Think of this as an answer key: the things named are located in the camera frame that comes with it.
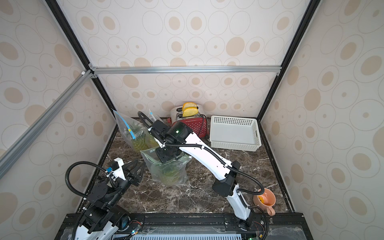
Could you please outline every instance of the bread slice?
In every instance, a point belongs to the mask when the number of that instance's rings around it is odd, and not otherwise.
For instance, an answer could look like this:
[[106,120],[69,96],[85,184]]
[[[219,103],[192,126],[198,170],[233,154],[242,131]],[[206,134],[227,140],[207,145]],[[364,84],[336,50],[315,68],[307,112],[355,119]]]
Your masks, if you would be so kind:
[[190,107],[197,108],[197,104],[196,103],[184,103],[182,111],[184,111],[185,108],[190,108]]
[[183,118],[196,115],[199,111],[196,107],[185,108],[183,111]]

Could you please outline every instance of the black frame edge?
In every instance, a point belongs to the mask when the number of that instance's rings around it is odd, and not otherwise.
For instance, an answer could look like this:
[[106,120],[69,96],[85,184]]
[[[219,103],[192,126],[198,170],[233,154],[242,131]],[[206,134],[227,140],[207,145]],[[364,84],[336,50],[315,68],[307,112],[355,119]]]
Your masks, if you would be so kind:
[[279,168],[277,166],[277,163],[276,163],[276,160],[275,160],[275,158],[274,158],[274,156],[272,154],[271,147],[269,146],[269,143],[268,143],[268,141],[267,141],[267,139],[265,137],[265,133],[264,133],[262,124],[261,124],[259,119],[258,119],[258,125],[259,125],[259,131],[260,131],[261,139],[263,141],[265,150],[266,150],[266,152],[268,154],[269,161],[271,162],[273,171],[275,172],[275,176],[276,176],[277,182],[279,183],[281,193],[283,194],[283,198],[284,198],[285,204],[287,205],[287,209],[290,212],[295,212],[295,209],[293,207],[291,198],[289,197],[289,194],[288,194],[288,191],[287,191],[287,189],[285,187],[283,178],[281,177],[280,170],[279,170]]
[[[99,166],[102,166],[104,164],[105,159],[107,158],[107,154],[108,154],[108,152],[109,152],[109,150],[110,150],[110,148],[112,146],[113,140],[115,139],[115,136],[116,136],[116,133],[118,132],[118,130],[119,130],[119,127],[116,124],[115,128],[113,129],[113,132],[111,134],[111,137],[108,140],[107,146],[105,147],[104,152],[103,152],[103,154],[101,155],[101,157],[99,159],[99,163],[98,163]],[[91,181],[89,182],[88,187],[85,190],[85,194],[88,195],[89,192],[91,191],[91,189],[92,189],[92,187],[94,185],[94,182],[95,182],[95,178],[96,178],[97,175],[99,175],[99,172],[100,172],[100,170],[96,169],[95,172],[93,173]],[[82,209],[85,201],[86,200],[84,200],[84,199],[81,200],[81,202],[79,204],[79,207],[77,208],[76,212],[79,212],[79,210]]]
[[[80,45],[79,40],[77,39],[75,33],[73,32],[71,26],[69,25],[67,19],[65,18],[63,11],[61,10],[59,4],[56,0],[45,0],[48,7],[50,8],[52,14],[56,18],[57,22],[59,23],[61,29],[63,30],[65,36],[67,37],[68,41],[72,45],[72,48],[76,52],[77,56],[79,57],[81,63],[85,67],[86,70],[91,70],[93,73],[93,70],[89,67],[90,61],[85,54],[83,48]],[[92,78],[93,83],[95,84],[97,90],[99,91],[101,97],[104,99],[105,103],[107,104],[109,110],[111,111],[112,115],[113,110],[116,110],[115,106],[113,105],[108,93],[106,92],[105,88],[100,82],[99,78]]]
[[[62,225],[60,226],[55,240],[61,239],[64,229],[71,228],[75,224],[76,219],[80,214],[67,214],[64,218]],[[234,214],[129,214],[131,219],[143,222],[144,227],[204,227],[210,226],[219,229],[225,229],[225,232],[221,232],[223,236],[228,234],[241,234],[243,240],[247,240],[255,235],[255,230],[243,231],[240,229],[230,229],[233,223],[226,222],[227,218],[235,217]],[[256,213],[254,219],[264,220],[264,217]],[[307,221],[305,220],[302,213],[276,213],[273,217],[266,216],[270,227],[295,227],[301,226],[307,240],[313,240],[313,236],[308,227]],[[132,228],[128,228],[126,231],[117,232],[117,234],[130,234]]]
[[299,27],[295,33],[295,36],[292,39],[292,42],[288,48],[287,54],[285,55],[283,62],[281,64],[281,70],[278,76],[275,77],[275,80],[273,81],[273,84],[271,88],[269,89],[269,92],[265,98],[265,101],[263,103],[263,106],[260,109],[259,115],[257,116],[257,119],[262,119],[269,104],[271,103],[271,100],[273,96],[275,95],[275,92],[277,90],[277,87],[279,86],[281,80],[283,79],[283,76],[285,72],[288,69],[289,64],[291,63],[291,60],[304,36],[305,31],[307,30],[312,17],[319,5],[321,0],[311,0],[308,4],[307,10],[305,11],[303,18],[299,24]]

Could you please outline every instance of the ziplock bag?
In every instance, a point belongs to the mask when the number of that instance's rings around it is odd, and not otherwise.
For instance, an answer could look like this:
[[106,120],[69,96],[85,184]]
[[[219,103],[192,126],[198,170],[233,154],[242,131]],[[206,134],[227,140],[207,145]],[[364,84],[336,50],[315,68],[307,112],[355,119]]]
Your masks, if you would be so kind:
[[163,164],[155,151],[156,147],[141,151],[141,155],[151,172],[152,179],[165,186],[175,186],[184,184],[188,180],[185,166],[191,161],[192,156],[182,152],[176,159]]
[[146,134],[147,129],[144,125],[120,112],[113,111],[113,113],[115,114],[116,122],[124,141],[137,153],[141,150],[148,149],[146,135],[151,135],[149,133]]

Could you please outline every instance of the black cable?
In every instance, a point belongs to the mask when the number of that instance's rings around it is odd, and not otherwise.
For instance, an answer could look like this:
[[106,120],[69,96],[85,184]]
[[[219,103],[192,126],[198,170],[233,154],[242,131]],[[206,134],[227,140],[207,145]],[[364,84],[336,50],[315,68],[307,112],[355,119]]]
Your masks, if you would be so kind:
[[204,125],[204,117],[205,117],[205,119],[207,119],[207,116],[206,115],[204,115],[204,114],[200,114],[201,115],[201,117],[202,117],[202,121],[201,121],[201,126],[200,126],[200,130],[199,130],[199,134],[197,135],[198,137],[200,136],[200,133],[201,133],[201,130],[202,130],[202,128],[203,128],[203,125]]
[[[88,204],[85,206],[85,208],[88,209],[90,206],[91,206],[91,203],[88,203]],[[85,211],[86,211],[86,210],[83,210],[83,211],[80,213],[80,216],[76,219],[76,222],[74,223],[74,227],[73,227],[73,230],[72,230],[71,240],[74,240],[74,238],[76,237],[77,227],[79,226],[79,224],[80,224],[80,220],[81,220],[81,218],[84,216]]]
[[[144,124],[144,126],[148,129],[150,128],[151,126],[149,126],[146,122],[146,120],[148,122],[150,122],[151,124],[153,124],[153,122],[149,119],[149,117],[147,117],[147,115],[145,115],[143,112],[141,111],[138,111],[137,114],[139,115],[139,118],[140,120],[142,121],[142,123]],[[161,144],[164,144],[164,141],[161,139],[161,137],[159,136],[159,134],[156,132],[156,131],[151,131],[152,133],[152,136],[154,136]]]
[[[224,166],[226,166],[226,163],[224,162],[224,160],[218,156],[212,149],[210,149],[209,147],[205,147],[205,148],[202,148],[203,145],[200,145],[200,144],[170,144],[170,143],[165,143],[166,146],[169,146],[169,147],[198,147],[198,148],[201,148],[201,149],[204,149],[206,150],[207,152],[209,152],[211,155],[213,155],[221,164],[223,164]],[[234,171],[235,173],[238,173],[240,175],[243,175],[244,177],[247,177],[249,179],[251,179],[252,181],[254,181],[259,187],[260,187],[260,191],[258,192],[254,192],[254,191],[250,191],[250,190],[246,190],[246,189],[237,189],[236,192],[245,192],[245,193],[249,193],[249,194],[252,194],[252,195],[262,195],[264,193],[264,186],[261,182],[259,182],[256,178],[254,177],[251,177],[249,176],[248,174],[240,171],[240,170],[237,170],[229,165],[226,166],[226,168],[228,168],[229,170],[231,171]]]
[[250,209],[257,208],[258,210],[260,210],[260,212],[262,213],[262,215],[263,215],[263,217],[265,219],[265,231],[263,232],[263,236],[261,238],[261,240],[264,240],[266,238],[266,236],[268,235],[268,230],[269,230],[268,219],[266,218],[266,215],[265,215],[264,211],[259,206],[251,206],[249,208]]
[[151,124],[153,124],[153,122],[149,119],[149,117],[147,117],[147,115],[145,115],[145,114],[144,114],[143,112],[141,112],[141,111],[138,111],[137,114],[138,114],[140,120],[143,122],[144,126],[145,126],[147,129],[150,128],[151,126],[149,126],[149,125],[147,124],[146,120],[147,120],[148,122],[150,122]]
[[[93,163],[93,162],[88,162],[88,161],[79,161],[79,162],[75,162],[74,164],[70,165],[69,168],[67,169],[67,171],[65,172],[65,184],[67,185],[67,187],[69,188],[69,190],[71,190],[71,192],[73,192],[74,194],[76,195],[79,195],[80,197],[85,197],[87,198],[88,195],[86,195],[85,193],[82,193],[80,191],[77,191],[71,184],[70,182],[70,173],[71,173],[71,170],[76,167],[77,165],[80,165],[80,164],[87,164],[87,165],[91,165],[95,168],[98,168],[99,170],[103,171],[103,172],[106,172],[106,170],[102,167],[100,167],[99,165],[97,165],[96,163]],[[117,185],[115,184],[115,182],[112,180],[112,177],[109,176],[109,181],[111,182],[111,185],[113,188],[116,188]]]
[[116,183],[116,182],[112,179],[112,176],[111,176],[111,175],[108,176],[108,179],[109,179],[109,182],[111,183],[111,186],[112,186],[113,188],[117,188],[117,187],[118,187],[118,183]]
[[204,115],[204,114],[203,114],[203,116],[205,117],[205,120],[206,120],[206,122],[207,122],[207,126],[205,127],[205,138],[207,138],[207,137],[208,137],[208,118],[207,118],[207,116]]
[[[137,221],[137,224],[140,225],[140,229],[141,230],[143,228],[143,225],[140,224],[138,221]],[[129,234],[128,236],[125,236],[125,237],[118,237],[118,238],[114,238],[113,240],[129,240],[131,237],[133,237],[135,234]]]

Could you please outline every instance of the orange mug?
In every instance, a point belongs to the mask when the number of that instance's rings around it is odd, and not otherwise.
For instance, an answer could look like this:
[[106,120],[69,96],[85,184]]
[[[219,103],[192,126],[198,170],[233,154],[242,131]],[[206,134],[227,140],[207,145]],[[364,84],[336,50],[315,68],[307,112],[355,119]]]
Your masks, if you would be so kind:
[[274,216],[276,214],[275,210],[272,208],[276,203],[276,197],[269,189],[264,188],[264,193],[262,195],[254,195],[253,203],[261,209],[266,210],[269,216]]

